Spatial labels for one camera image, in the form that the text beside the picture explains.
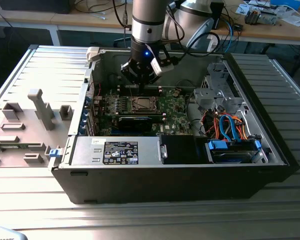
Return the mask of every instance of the power supply label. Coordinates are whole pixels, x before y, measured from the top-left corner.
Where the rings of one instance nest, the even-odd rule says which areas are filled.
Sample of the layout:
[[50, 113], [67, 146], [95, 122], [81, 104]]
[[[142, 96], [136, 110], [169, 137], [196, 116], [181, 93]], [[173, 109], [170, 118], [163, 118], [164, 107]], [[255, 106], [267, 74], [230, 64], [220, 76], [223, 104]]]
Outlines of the power supply label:
[[139, 164], [137, 141], [106, 141], [103, 164]]

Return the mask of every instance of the black cable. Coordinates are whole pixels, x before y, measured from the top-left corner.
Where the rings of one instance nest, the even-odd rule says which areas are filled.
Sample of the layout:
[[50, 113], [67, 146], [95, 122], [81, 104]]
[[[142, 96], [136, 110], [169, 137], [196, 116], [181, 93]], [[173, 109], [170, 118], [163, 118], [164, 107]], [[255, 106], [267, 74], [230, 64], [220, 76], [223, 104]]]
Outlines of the black cable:
[[[128, 12], [127, 12], [127, 0], [124, 0], [124, 13], [123, 13], [123, 23], [125, 26], [128, 25]], [[127, 49], [127, 42], [126, 42], [126, 28], [123, 28], [123, 43], [124, 47]]]
[[216, 39], [217, 39], [217, 44], [216, 44], [216, 46], [214, 47], [214, 49], [213, 49], [212, 51], [210, 51], [210, 52], [208, 52], [208, 53], [206, 53], [206, 54], [204, 54], [204, 55], [195, 55], [195, 57], [197, 57], [197, 58], [204, 58], [204, 57], [206, 57], [206, 56], [208, 56], [208, 55], [214, 53], [214, 52], [216, 51], [216, 49], [219, 47], [219, 45], [220, 45], [220, 38], [219, 38], [219, 36], [218, 36], [216, 33], [214, 33], [214, 32], [211, 32], [211, 31], [209, 31], [209, 32], [204, 32], [204, 33], [200, 34], [199, 36], [197, 36], [196, 39], [189, 45], [189, 47], [187, 48], [187, 50], [185, 51], [185, 53], [179, 58], [179, 61], [181, 61], [188, 53], [190, 53], [190, 50], [191, 50], [192, 46], [193, 46], [200, 38], [202, 38], [203, 36], [206, 36], [206, 35], [214, 35], [214, 36], [216, 37]]
[[188, 107], [189, 107], [189, 103], [190, 103], [190, 99], [191, 97], [194, 95], [194, 92], [191, 92], [189, 98], [188, 98], [188, 102], [185, 105], [185, 116], [186, 118], [190, 121], [189, 117], [188, 117]]
[[[225, 6], [224, 6], [223, 8], [224, 8], [224, 10], [226, 11], [226, 14], [225, 14], [225, 13], [221, 13], [221, 14], [224, 15], [224, 16], [226, 16], [226, 17], [228, 17], [228, 19], [229, 19], [229, 24], [230, 24], [230, 26], [231, 26], [232, 29], [233, 29], [233, 28], [234, 28], [234, 25], [235, 25], [235, 21], [234, 21], [234, 19], [229, 15], [228, 9], [227, 9]], [[225, 37], [225, 39], [223, 40], [222, 44], [220, 45], [220, 47], [219, 47], [219, 49], [218, 49], [217, 51], [219, 51], [221, 48], [222, 48], [221, 51], [224, 50], [226, 40], [227, 40], [228, 36], [229, 36], [230, 33], [231, 33], [231, 30], [230, 30], [230, 29], [228, 29], [228, 30], [229, 30], [228, 35]]]
[[293, 47], [293, 45], [288, 45], [291, 49], [292, 49], [292, 51], [295, 53], [295, 54], [297, 54], [297, 55], [299, 55], [300, 53], [299, 52], [297, 52], [297, 50]]
[[108, 2], [106, 2], [106, 3], [94, 4], [94, 5], [92, 5], [92, 6], [89, 6], [89, 7], [88, 7], [88, 11], [90, 12], [91, 9], [93, 9], [94, 7], [105, 6], [105, 5], [107, 5], [108, 3], [110, 3], [110, 1], [111, 1], [111, 0], [108, 0]]
[[[78, 12], [84, 13], [84, 14], [96, 14], [96, 13], [104, 12], [104, 11], [107, 11], [107, 10], [110, 10], [110, 9], [113, 9], [113, 8], [114, 8], [114, 7], [112, 6], [112, 7], [108, 7], [108, 8], [106, 8], [106, 9], [102, 9], [102, 10], [99, 10], [99, 11], [82, 11], [82, 10], [80, 10], [80, 9], [77, 8], [77, 5], [78, 5], [79, 3], [81, 3], [81, 2], [83, 2], [83, 1], [84, 1], [84, 0], [80, 0], [80, 1], [76, 2], [76, 3], [74, 4], [74, 8], [75, 8], [75, 10], [77, 10]], [[125, 5], [125, 4], [123, 3], [123, 4], [120, 4], [120, 5], [116, 5], [115, 7], [118, 8], [118, 7], [121, 7], [121, 6], [123, 6], [123, 5]]]
[[[190, 44], [190, 46], [188, 47], [188, 49], [185, 49], [183, 46], [182, 46], [182, 44], [181, 44], [181, 40], [183, 39], [183, 38], [180, 38], [180, 36], [179, 36], [179, 32], [178, 32], [178, 29], [177, 29], [177, 26], [178, 27], [180, 27], [180, 29], [182, 30], [182, 33], [183, 33], [183, 37], [185, 36], [185, 31], [184, 31], [184, 29], [181, 27], [181, 25], [176, 21], [176, 19], [175, 19], [175, 16], [174, 16], [174, 13], [173, 13], [173, 11], [172, 11], [172, 9], [171, 9], [171, 7], [168, 5], [168, 8], [169, 8], [169, 10], [170, 10], [170, 12], [171, 12], [171, 14], [170, 14], [170, 12], [167, 10], [166, 12], [168, 13], [168, 15], [169, 15], [169, 17], [173, 20], [173, 22], [174, 22], [174, 28], [175, 28], [175, 33], [176, 33], [176, 37], [178, 38], [178, 42], [179, 42], [179, 45], [180, 45], [180, 48], [183, 50], [183, 55], [180, 57], [180, 61], [185, 57], [185, 55], [190, 55], [190, 56], [192, 56], [192, 57], [195, 57], [195, 58], [202, 58], [202, 57], [205, 57], [205, 56], [208, 56], [209, 54], [211, 54], [212, 52], [214, 52], [216, 49], [217, 49], [217, 47], [219, 46], [219, 44], [220, 44], [220, 38], [219, 38], [219, 36], [216, 34], [216, 33], [214, 33], [214, 32], [205, 32], [205, 33], [202, 33], [201, 35], [199, 35], [191, 44]], [[217, 43], [217, 45], [216, 45], [216, 47], [210, 52], [210, 53], [208, 53], [208, 54], [205, 54], [205, 55], [196, 55], [196, 54], [192, 54], [191, 52], [190, 52], [190, 49], [191, 49], [191, 47], [196, 43], [196, 41], [198, 41], [201, 37], [203, 37], [203, 36], [205, 36], [205, 35], [209, 35], [209, 34], [212, 34], [212, 35], [214, 35], [214, 36], [216, 36], [216, 38], [217, 38], [217, 40], [218, 40], [218, 43]]]
[[[175, 18], [175, 15], [174, 15], [174, 12], [173, 10], [171, 9], [170, 5], [168, 5], [168, 8], [170, 11], [166, 11], [167, 14], [169, 15], [169, 17], [171, 18], [171, 20], [174, 22], [174, 27], [175, 27], [175, 33], [176, 33], [176, 37], [178, 38], [178, 41], [180, 42], [181, 44], [181, 41], [185, 38], [185, 30], [182, 28], [182, 26], [176, 21], [176, 18]], [[181, 32], [182, 32], [182, 37], [180, 38], [179, 36], [179, 31], [178, 31], [178, 28], [177, 26], [180, 28]]]
[[12, 30], [18, 34], [18, 36], [24, 41], [25, 44], [30, 45], [28, 41], [23, 36], [20, 35], [20, 33], [10, 24], [10, 22], [8, 22], [8, 20], [1, 13], [0, 16], [12, 28]]
[[189, 79], [181, 79], [181, 80], [177, 81], [177, 82], [175, 83], [175, 87], [178, 87], [178, 83], [181, 83], [182, 81], [187, 81], [187, 82], [190, 83], [192, 86], [196, 87], [195, 83], [194, 83], [193, 81], [189, 80]]
[[115, 13], [116, 19], [118, 20], [118, 22], [119, 22], [119, 24], [121, 25], [121, 27], [126, 28], [127, 26], [124, 25], [124, 24], [121, 22], [120, 18], [119, 18], [115, 0], [112, 0], [112, 4], [113, 4], [113, 9], [114, 9], [114, 13]]

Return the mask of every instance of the metal slotted surface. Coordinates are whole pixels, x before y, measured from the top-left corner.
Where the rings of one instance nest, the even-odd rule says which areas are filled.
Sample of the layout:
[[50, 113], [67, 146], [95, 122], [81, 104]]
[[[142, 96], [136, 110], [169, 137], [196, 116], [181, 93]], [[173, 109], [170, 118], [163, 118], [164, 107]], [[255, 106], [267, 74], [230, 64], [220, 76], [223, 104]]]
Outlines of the metal slotted surface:
[[0, 168], [0, 225], [29, 240], [300, 239], [300, 170], [250, 199], [76, 205], [47, 168]]
[[297, 161], [300, 160], [300, 89], [266, 55], [232, 54]]
[[[73, 110], [77, 107], [79, 93], [83, 85], [89, 64], [86, 59], [87, 48], [84, 47], [51, 47], [39, 46], [28, 50], [21, 66], [11, 76], [6, 89], [0, 93], [0, 124], [7, 122], [2, 108], [6, 103], [18, 103], [23, 110], [19, 121], [24, 124], [22, 131], [7, 131], [0, 128], [0, 136], [16, 135], [19, 143], [43, 142], [49, 148], [64, 146], [70, 126], [70, 121], [62, 121], [59, 109], [62, 105], [70, 105]], [[46, 131], [38, 120], [34, 103], [28, 98], [31, 89], [41, 89], [42, 99], [49, 103], [53, 110], [53, 131]], [[27, 163], [25, 154], [31, 154], [28, 149], [18, 149], [0, 152], [0, 167], [44, 167], [49, 158], [44, 150], [34, 153], [43, 156], [41, 163]]]
[[4, 117], [1, 109], [6, 102], [18, 102], [22, 109], [34, 109], [28, 99], [30, 89], [42, 89], [42, 99], [52, 110], [61, 105], [75, 109], [86, 69], [86, 47], [39, 46], [30, 49], [0, 94], [0, 123]]

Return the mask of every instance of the circuit board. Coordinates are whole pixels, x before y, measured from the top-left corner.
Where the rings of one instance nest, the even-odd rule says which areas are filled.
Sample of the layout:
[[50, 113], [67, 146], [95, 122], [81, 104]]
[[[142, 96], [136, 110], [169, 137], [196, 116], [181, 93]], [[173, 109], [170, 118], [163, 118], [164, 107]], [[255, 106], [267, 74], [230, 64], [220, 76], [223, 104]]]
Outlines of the circuit board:
[[[185, 114], [183, 95], [175, 90], [163, 90], [160, 96], [119, 96], [112, 91], [103, 96], [104, 113], [98, 117], [100, 136], [159, 136], [192, 135], [191, 125]], [[151, 118], [148, 132], [120, 132], [117, 120], [120, 117]]]

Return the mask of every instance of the white object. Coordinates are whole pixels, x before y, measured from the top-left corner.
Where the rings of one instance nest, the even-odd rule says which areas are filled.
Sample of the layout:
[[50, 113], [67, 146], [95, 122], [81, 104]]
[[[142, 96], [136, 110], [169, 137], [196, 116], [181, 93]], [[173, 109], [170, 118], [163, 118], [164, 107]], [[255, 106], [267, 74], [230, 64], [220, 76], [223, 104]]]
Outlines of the white object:
[[255, 5], [255, 6], [270, 7], [270, 1], [269, 0], [266, 0], [266, 1], [263, 1], [263, 0], [258, 0], [258, 1], [252, 0], [248, 4], [249, 5]]
[[172, 63], [169, 64], [168, 66], [161, 67], [155, 57], [151, 61], [151, 66], [153, 68], [155, 75], [157, 75], [157, 76], [162, 76], [162, 74], [172, 71], [175, 68]]
[[90, 63], [96, 60], [97, 56], [99, 54], [99, 47], [97, 46], [91, 46], [86, 51], [86, 60]]
[[286, 7], [288, 9], [293, 10], [295, 13], [297, 13], [298, 15], [300, 15], [300, 12], [298, 12], [297, 10], [295, 10], [293, 7], [290, 7], [289, 5], [277, 5], [279, 7]]
[[283, 21], [287, 22], [288, 24], [295, 25], [296, 27], [300, 27], [300, 17], [298, 16], [288, 16], [285, 18], [282, 18]]

